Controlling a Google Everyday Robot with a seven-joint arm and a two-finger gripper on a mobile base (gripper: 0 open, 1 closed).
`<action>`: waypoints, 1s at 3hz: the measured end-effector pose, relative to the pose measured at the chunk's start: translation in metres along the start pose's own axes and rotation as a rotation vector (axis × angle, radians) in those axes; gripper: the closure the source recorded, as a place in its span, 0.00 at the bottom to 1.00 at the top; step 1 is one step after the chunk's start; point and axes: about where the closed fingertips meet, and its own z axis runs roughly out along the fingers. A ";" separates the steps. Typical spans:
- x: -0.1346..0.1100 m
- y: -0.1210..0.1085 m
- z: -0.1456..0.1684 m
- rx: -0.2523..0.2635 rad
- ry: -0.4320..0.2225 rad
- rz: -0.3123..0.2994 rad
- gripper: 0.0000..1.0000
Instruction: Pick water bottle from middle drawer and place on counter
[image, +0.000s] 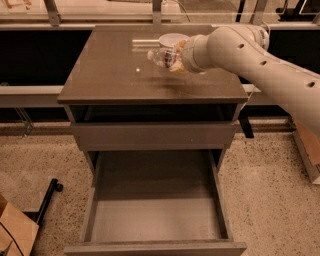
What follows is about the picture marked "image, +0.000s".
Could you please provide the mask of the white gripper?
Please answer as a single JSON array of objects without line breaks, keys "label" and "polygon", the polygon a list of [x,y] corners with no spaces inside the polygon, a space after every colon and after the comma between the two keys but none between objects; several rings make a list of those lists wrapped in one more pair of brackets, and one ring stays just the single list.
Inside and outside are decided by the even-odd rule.
[{"label": "white gripper", "polygon": [[207,36],[196,35],[191,37],[188,41],[181,40],[177,42],[174,45],[173,50],[175,52],[182,52],[182,63],[179,61],[175,62],[169,68],[169,71],[173,73],[187,74],[188,71],[192,73],[200,73],[213,68],[214,65],[209,56],[207,41]]}]

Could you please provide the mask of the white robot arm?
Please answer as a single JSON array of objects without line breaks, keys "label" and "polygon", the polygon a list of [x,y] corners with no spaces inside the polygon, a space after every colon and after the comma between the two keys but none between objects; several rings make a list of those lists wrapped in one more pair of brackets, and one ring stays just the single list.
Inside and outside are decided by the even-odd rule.
[{"label": "white robot arm", "polygon": [[320,75],[267,52],[260,26],[221,26],[175,44],[183,68],[200,73],[219,67],[257,87],[314,135],[320,136]]}]

